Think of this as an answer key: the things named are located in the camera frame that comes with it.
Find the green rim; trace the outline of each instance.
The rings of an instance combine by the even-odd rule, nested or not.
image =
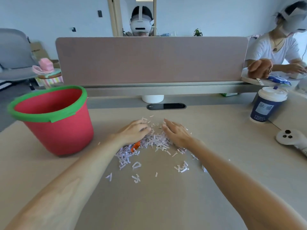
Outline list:
[[[70,89],[70,88],[80,89],[82,90],[82,94],[77,101],[75,101],[73,104],[71,104],[70,106],[62,110],[50,112],[50,113],[44,113],[44,114],[25,114],[25,113],[21,113],[21,112],[14,110],[15,106],[18,103],[26,99],[29,99],[29,98],[32,98],[38,95],[42,95],[44,93],[49,93],[49,92],[62,90],[62,89]],[[9,114],[17,120],[21,120],[25,122],[36,122],[36,123],[43,123],[43,122],[54,123],[56,121],[59,121],[67,117],[75,115],[76,112],[84,105],[84,103],[86,102],[86,99],[87,99],[87,92],[85,88],[81,86],[76,86],[76,85],[67,85],[67,86],[60,86],[60,87],[55,87],[55,88],[50,88],[46,90],[41,90],[41,91],[36,91],[36,92],[25,94],[21,97],[16,98],[13,102],[11,102],[9,106],[7,107],[7,110]]]

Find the neck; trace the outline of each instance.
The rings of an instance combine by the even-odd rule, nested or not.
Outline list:
[[[278,28],[270,31],[270,36],[274,40],[287,38]]]

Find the stuffed animal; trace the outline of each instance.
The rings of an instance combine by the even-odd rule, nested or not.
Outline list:
[[[269,77],[272,68],[273,63],[269,59],[256,60],[248,67],[248,77],[266,79]]]

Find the white sticker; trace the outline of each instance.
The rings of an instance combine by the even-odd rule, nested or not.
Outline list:
[[[269,105],[264,102],[260,102],[256,109],[256,112],[258,112],[261,115],[267,115],[273,107],[274,105]]]

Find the brown partition panel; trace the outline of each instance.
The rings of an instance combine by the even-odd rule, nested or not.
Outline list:
[[[245,37],[58,38],[66,85],[239,81]]]

